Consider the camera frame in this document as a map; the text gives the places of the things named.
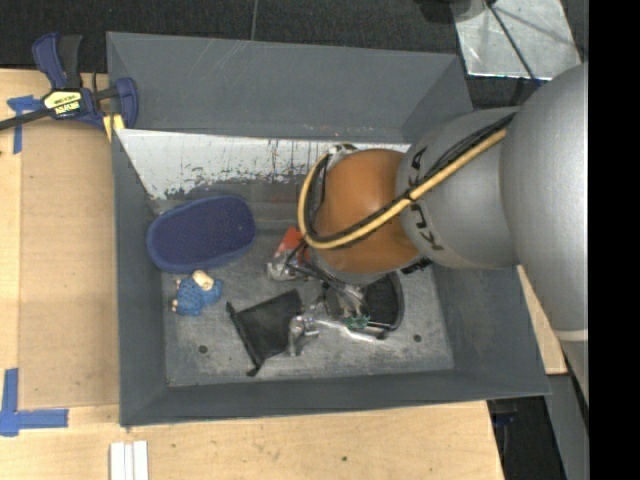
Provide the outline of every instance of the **green object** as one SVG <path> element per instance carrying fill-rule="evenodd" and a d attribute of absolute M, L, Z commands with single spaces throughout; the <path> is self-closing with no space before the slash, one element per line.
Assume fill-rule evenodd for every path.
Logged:
<path fill-rule="evenodd" d="M 361 331 L 369 323 L 369 318 L 368 315 L 348 316 L 342 323 L 351 331 Z"/>

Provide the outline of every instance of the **yellow cable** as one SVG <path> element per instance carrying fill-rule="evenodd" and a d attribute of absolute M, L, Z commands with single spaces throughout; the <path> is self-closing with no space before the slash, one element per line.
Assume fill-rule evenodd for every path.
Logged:
<path fill-rule="evenodd" d="M 507 130 L 502 129 L 490 135 L 485 140 L 483 140 L 480 144 L 469 149 L 468 151 L 460 155 L 456 160 L 454 160 L 445 168 L 443 168 L 441 171 L 438 171 L 435 175 L 430 177 L 424 183 L 418 185 L 411 192 L 409 192 L 408 198 L 398 201 L 396 204 L 394 204 L 391 208 L 389 208 L 386 212 L 384 212 L 378 218 L 365 224 L 361 228 L 358 228 L 354 232 L 349 233 L 348 235 L 342 236 L 335 240 L 331 240 L 329 242 L 317 241 L 311 238 L 310 236 L 308 236 L 308 229 L 307 229 L 306 223 L 304 222 L 304 215 L 306 213 L 305 206 L 306 206 L 307 195 L 309 193 L 309 187 L 311 185 L 311 180 L 315 177 L 315 172 L 318 169 L 318 166 L 320 165 L 320 163 L 327 157 L 327 155 L 324 154 L 313 166 L 313 168 L 307 175 L 306 179 L 304 180 L 304 183 L 302 184 L 302 189 L 300 191 L 300 198 L 298 199 L 298 227 L 300 228 L 300 232 L 302 233 L 304 240 L 311 247 L 314 247 L 316 249 L 335 249 L 336 247 L 347 245 L 355 240 L 358 240 L 359 238 L 362 238 L 363 236 L 366 236 L 372 231 L 375 231 L 376 229 L 381 227 L 383 224 L 385 224 L 386 222 L 391 220 L 393 217 L 398 215 L 413 201 L 421 197 L 427 191 L 431 190 L 432 188 L 442 183 L 454 172 L 456 172 L 461 167 L 464 167 L 466 164 L 468 164 L 471 160 L 476 158 L 481 153 L 484 153 L 491 146 L 500 142 L 502 139 L 504 139 L 506 134 L 507 134 Z"/>

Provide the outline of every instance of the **wooden table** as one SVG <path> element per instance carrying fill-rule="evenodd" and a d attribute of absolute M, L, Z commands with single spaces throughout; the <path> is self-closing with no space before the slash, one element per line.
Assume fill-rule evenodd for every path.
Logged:
<path fill-rule="evenodd" d="M 0 119 L 7 98 L 48 89 L 39 72 L 0 70 Z M 21 409 L 67 407 L 69 427 L 0 437 L 0 478 L 106 479 L 109 444 L 137 440 L 153 480 L 503 478 L 484 402 L 121 428 L 109 145 L 78 123 L 23 133 L 14 155 L 0 132 L 0 372 L 19 368 Z M 528 298 L 547 372 L 562 373 Z"/>

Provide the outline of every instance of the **blue tape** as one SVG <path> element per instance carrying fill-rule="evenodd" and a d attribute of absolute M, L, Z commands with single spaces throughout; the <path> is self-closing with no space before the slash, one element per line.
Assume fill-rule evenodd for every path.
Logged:
<path fill-rule="evenodd" d="M 9 98 L 7 104 L 16 113 L 16 116 L 22 115 L 23 112 L 32 112 L 42 108 L 42 102 L 33 96 Z M 13 154 L 16 155 L 20 151 L 22 151 L 22 125 L 16 126 L 13 133 Z"/>
<path fill-rule="evenodd" d="M 0 436 L 15 437 L 20 430 L 68 427 L 69 409 L 18 411 L 18 369 L 4 372 Z"/>

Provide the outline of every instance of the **black floor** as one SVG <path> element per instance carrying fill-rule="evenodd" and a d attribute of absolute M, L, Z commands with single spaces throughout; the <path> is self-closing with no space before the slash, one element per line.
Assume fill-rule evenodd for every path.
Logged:
<path fill-rule="evenodd" d="M 589 0 L 561 1 L 588 60 Z M 84 36 L 79 64 L 89 72 L 107 70 L 107 31 L 460 53 L 443 0 L 0 0 L 0 16 L 0 67 L 33 67 L 31 44 L 53 31 Z M 474 77 L 468 87 L 477 108 L 519 103 L 536 88 Z M 520 400 L 497 429 L 509 479 L 564 478 L 543 406 Z"/>

